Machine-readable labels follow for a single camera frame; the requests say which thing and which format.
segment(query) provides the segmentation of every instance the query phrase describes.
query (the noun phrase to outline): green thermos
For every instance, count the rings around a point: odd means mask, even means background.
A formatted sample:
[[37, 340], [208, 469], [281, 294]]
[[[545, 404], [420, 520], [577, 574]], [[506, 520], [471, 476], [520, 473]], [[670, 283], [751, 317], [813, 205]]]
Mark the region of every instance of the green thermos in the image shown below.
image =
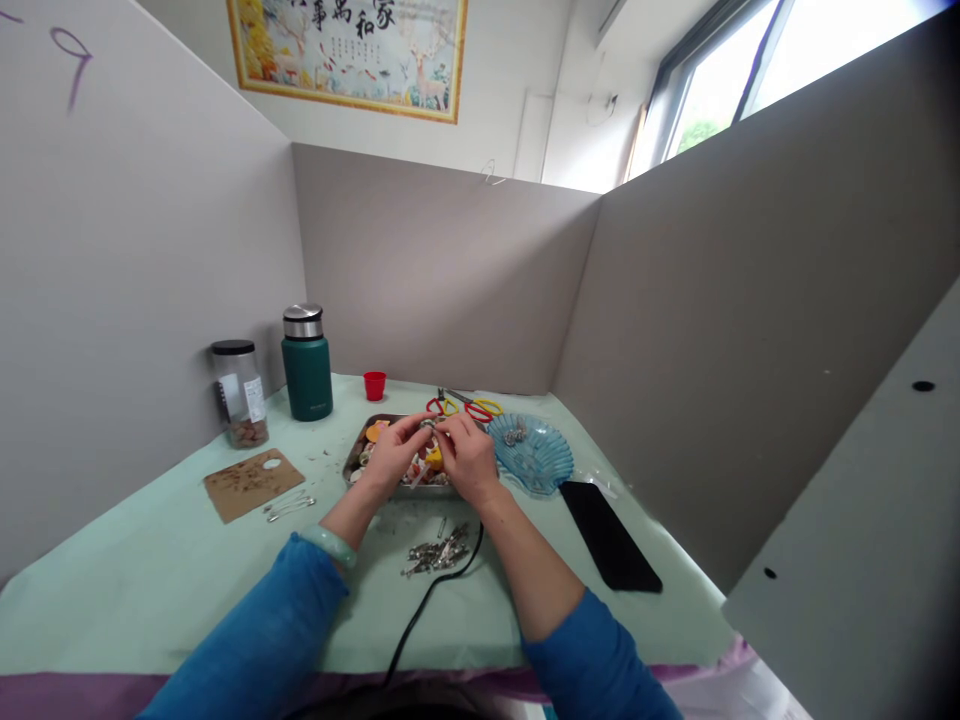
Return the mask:
[[330, 344], [323, 337], [323, 308], [313, 303], [283, 311], [283, 369], [287, 373], [290, 414], [310, 422], [333, 412]]

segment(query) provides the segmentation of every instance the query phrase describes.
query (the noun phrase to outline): jade bangle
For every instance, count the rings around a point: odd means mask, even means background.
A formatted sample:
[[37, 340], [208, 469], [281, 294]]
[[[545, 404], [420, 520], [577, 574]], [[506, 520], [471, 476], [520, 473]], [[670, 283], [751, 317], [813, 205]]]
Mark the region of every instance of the jade bangle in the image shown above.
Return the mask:
[[347, 570], [357, 564], [357, 553], [347, 545], [347, 541], [339, 535], [334, 535], [325, 527], [311, 525], [300, 533], [300, 537], [316, 545]]

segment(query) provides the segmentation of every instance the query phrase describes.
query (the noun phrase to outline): hand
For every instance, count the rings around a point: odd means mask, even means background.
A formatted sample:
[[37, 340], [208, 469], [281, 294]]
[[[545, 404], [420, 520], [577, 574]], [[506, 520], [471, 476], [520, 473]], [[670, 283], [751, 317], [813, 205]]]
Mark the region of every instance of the hand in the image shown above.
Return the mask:
[[370, 463], [357, 484], [377, 484], [392, 491], [410, 467], [413, 456], [419, 454], [433, 438], [429, 427], [418, 429], [420, 423], [436, 417], [436, 413], [407, 415], [385, 428], [380, 433], [377, 448], [370, 456]]
[[466, 413], [449, 417], [437, 425], [434, 434], [443, 454], [444, 472], [464, 500], [479, 510], [503, 491], [493, 438], [478, 428], [473, 418]]

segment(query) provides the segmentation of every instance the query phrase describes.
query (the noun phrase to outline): light green tablecloth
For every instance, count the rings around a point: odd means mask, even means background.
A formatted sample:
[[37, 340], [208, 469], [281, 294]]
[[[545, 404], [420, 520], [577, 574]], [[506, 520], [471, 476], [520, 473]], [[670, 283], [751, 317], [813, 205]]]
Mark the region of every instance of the light green tablecloth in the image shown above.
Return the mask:
[[[333, 387], [336, 410], [329, 418], [294, 422], [285, 391], [277, 393], [267, 445], [237, 451], [217, 438], [11, 580], [0, 595], [0, 674], [175, 671], [264, 574], [290, 533], [317, 522], [343, 495], [340, 469], [363, 421], [380, 412], [418, 412], [435, 394], [432, 387], [388, 382], [383, 402], [369, 403], [361, 378], [335, 375]], [[506, 482], [547, 540], [636, 638], [640, 656], [648, 663], [714, 663], [733, 639], [720, 614], [723, 596], [626, 493], [580, 423], [552, 395], [483, 395], [507, 412], [554, 425], [578, 467], [613, 478], [620, 494], [614, 510], [663, 579], [662, 595], [607, 589], [559, 494], [533, 499]], [[223, 525], [203, 478], [270, 447], [306, 476], [317, 504], [272, 524], [257, 510]], [[407, 549], [434, 540], [444, 516], [448, 529], [469, 518], [476, 532], [476, 515], [461, 501], [394, 501], [381, 511], [348, 577], [351, 595], [327, 643], [323, 670], [387, 668], [432, 579], [401, 577]], [[437, 588], [401, 669], [523, 663], [506, 579], [487, 541], [467, 575]]]

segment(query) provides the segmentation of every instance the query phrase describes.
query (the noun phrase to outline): painting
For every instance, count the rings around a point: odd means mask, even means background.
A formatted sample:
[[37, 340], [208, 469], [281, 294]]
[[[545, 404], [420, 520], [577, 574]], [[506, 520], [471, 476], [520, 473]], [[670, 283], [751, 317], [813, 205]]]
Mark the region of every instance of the painting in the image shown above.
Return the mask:
[[467, 0], [227, 0], [243, 90], [457, 123]]

